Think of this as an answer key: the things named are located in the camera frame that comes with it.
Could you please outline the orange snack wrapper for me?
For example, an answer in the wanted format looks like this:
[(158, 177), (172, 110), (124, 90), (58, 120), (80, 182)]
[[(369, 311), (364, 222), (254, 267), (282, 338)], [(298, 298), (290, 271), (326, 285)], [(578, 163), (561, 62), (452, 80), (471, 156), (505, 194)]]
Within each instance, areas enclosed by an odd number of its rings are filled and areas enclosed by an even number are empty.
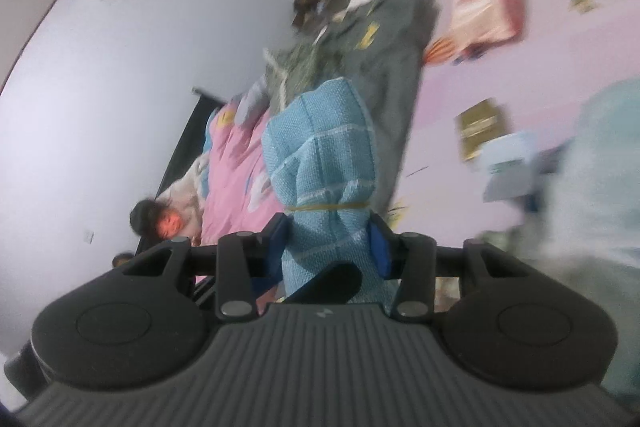
[(458, 52), (456, 40), (449, 36), (443, 36), (434, 40), (423, 53), (423, 63), (425, 65), (436, 65), (447, 63), (452, 60)]

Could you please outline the white blue paper pack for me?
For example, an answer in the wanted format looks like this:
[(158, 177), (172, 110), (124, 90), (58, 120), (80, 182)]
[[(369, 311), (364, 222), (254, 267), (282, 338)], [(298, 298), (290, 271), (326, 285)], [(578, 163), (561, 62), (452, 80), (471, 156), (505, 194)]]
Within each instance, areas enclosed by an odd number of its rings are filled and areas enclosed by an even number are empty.
[(480, 148), (480, 170), (487, 176), (484, 202), (524, 197), (533, 192), (537, 147), (532, 132), (509, 133)]

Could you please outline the person lying on bed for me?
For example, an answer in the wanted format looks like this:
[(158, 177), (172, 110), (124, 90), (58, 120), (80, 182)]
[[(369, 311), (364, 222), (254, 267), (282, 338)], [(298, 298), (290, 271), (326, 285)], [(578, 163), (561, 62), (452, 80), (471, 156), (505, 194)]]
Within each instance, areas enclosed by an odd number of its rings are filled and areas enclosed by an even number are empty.
[(160, 195), (137, 202), (129, 216), (132, 231), (153, 245), (175, 237), (190, 239), (192, 246), (200, 245), (205, 205), (202, 183), (208, 164), (207, 154), (201, 154), (184, 176)]

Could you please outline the dark grey blanket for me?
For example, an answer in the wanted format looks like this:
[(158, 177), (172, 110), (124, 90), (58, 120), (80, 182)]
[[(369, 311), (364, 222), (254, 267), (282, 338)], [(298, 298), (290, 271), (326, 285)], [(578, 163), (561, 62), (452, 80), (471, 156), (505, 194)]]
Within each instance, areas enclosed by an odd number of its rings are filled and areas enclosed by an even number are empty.
[(432, 0), (350, 0), (317, 35), (299, 41), (341, 54), (341, 77), (367, 106), (378, 152), (378, 213), (390, 208), (395, 192), (434, 23)]

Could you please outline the white blue plastic bag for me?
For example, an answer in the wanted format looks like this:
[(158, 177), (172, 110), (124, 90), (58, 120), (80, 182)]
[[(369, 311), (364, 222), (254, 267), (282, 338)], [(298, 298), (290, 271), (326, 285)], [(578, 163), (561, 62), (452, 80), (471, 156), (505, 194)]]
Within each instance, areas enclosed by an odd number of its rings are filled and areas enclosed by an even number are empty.
[(582, 106), (551, 185), (544, 253), (639, 265), (639, 80)]

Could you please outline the blue checked towel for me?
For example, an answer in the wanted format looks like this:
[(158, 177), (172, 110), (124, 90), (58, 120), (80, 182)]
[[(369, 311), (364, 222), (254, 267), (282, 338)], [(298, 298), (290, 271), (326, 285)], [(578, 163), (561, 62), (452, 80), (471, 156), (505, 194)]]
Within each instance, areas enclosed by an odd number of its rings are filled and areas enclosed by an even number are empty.
[(267, 122), (262, 157), (290, 218), (283, 284), (293, 294), (335, 261), (362, 274), (354, 303), (392, 304), (397, 286), (378, 275), (368, 224), (378, 185), (373, 124), (345, 78), (299, 95)]

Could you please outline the pink quilt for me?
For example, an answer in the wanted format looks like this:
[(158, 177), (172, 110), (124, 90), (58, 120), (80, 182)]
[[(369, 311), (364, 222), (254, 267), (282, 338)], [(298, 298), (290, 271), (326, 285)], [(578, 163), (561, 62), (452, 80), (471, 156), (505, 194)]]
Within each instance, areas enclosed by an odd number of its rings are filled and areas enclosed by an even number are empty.
[(212, 274), (221, 237), (261, 232), (284, 210), (274, 194), (264, 158), (262, 132), (268, 113), (251, 124), (235, 124), (238, 101), (226, 104), (207, 125), (208, 193), (203, 206), (201, 245), (194, 249), (198, 274)]

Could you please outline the gold tissue pack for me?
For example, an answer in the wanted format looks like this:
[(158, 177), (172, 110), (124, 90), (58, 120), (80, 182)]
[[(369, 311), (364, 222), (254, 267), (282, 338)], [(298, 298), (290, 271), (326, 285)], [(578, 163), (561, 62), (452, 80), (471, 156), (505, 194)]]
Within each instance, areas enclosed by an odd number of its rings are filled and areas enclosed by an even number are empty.
[(456, 117), (463, 161), (474, 159), (487, 142), (509, 133), (502, 108), (493, 98), (486, 98)]

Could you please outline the pink wet wipes pack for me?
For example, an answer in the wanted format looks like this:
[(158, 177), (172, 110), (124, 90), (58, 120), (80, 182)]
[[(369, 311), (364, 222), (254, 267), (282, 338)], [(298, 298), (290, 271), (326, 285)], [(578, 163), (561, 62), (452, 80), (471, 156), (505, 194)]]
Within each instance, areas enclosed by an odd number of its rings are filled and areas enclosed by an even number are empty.
[(454, 0), (449, 35), (463, 51), (516, 39), (524, 25), (525, 0)]

